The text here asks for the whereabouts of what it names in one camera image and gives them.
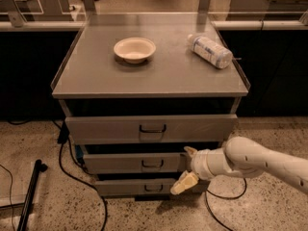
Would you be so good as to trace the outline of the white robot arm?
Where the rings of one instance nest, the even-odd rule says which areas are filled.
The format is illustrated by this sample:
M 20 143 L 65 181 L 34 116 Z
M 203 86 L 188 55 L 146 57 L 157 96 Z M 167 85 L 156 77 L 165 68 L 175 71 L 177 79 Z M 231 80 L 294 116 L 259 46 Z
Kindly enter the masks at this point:
M 308 161 L 296 156 L 265 148 L 244 137 L 234 137 L 222 148 L 196 150 L 184 147 L 191 157 L 191 171 L 184 171 L 170 192 L 180 194 L 198 184 L 200 180 L 211 181 L 225 175 L 238 178 L 253 178 L 263 172 L 308 193 Z

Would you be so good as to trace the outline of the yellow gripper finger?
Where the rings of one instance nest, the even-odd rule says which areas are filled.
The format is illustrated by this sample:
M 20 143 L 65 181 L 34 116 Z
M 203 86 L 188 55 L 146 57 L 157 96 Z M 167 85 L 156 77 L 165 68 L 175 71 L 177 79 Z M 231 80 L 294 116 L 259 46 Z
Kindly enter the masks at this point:
M 198 184 L 199 178 L 194 172 L 184 171 L 180 178 L 171 187 L 170 192 L 173 195 L 180 194 Z
M 197 150 L 190 146 L 185 146 L 184 150 L 189 154 L 190 157 L 194 156 L 197 153 Z

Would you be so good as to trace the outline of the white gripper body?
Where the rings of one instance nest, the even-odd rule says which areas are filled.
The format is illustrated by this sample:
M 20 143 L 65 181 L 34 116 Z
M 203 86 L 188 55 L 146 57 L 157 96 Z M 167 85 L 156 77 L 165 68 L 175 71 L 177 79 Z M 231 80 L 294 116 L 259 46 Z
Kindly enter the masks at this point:
M 233 172 L 222 148 L 197 150 L 191 157 L 191 169 L 201 180 L 212 180 L 219 175 L 230 176 Z

